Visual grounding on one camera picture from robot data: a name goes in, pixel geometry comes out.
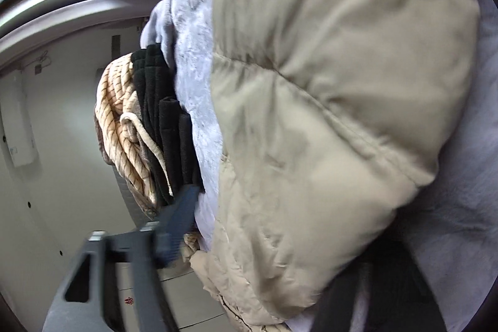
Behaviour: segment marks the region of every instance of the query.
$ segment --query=white wall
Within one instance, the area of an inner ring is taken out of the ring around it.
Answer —
[[[15,169],[0,142],[0,285],[29,332],[41,330],[84,238],[94,230],[121,233],[134,227],[113,170],[100,156],[93,122],[96,70],[110,62],[112,35],[121,35],[122,54],[139,48],[135,25],[100,27],[23,59],[26,64],[48,50],[52,60],[39,75],[36,64],[24,72],[39,159]]]

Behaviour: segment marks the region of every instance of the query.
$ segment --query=white box on wall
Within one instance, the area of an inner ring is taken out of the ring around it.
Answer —
[[[38,150],[29,120],[20,70],[15,70],[0,78],[0,113],[14,166],[34,162],[38,156]]]

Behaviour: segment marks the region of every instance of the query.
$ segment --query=beige puffer jacket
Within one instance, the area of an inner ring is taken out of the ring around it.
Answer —
[[[432,182],[478,14],[475,0],[214,0],[224,157],[205,268],[244,322],[314,304]]]

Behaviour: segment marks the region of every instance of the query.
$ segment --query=black garment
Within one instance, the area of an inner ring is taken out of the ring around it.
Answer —
[[[183,185],[194,184],[202,188],[190,115],[183,111],[176,99],[174,71],[166,64],[160,44],[133,53],[131,61],[143,126],[163,152],[173,195]],[[173,203],[159,161],[151,151],[147,154],[158,199],[166,205]]]
[[[330,283],[311,332],[349,332],[361,263],[369,263],[370,300],[364,332],[446,332],[434,296],[401,242],[375,240]]]

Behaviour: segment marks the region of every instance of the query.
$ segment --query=tile floor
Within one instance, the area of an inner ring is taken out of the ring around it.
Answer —
[[[129,264],[118,265],[120,302],[126,332],[139,332],[129,270]],[[220,304],[203,289],[202,282],[188,264],[177,262],[172,269],[160,270],[159,279],[183,332],[234,332]]]

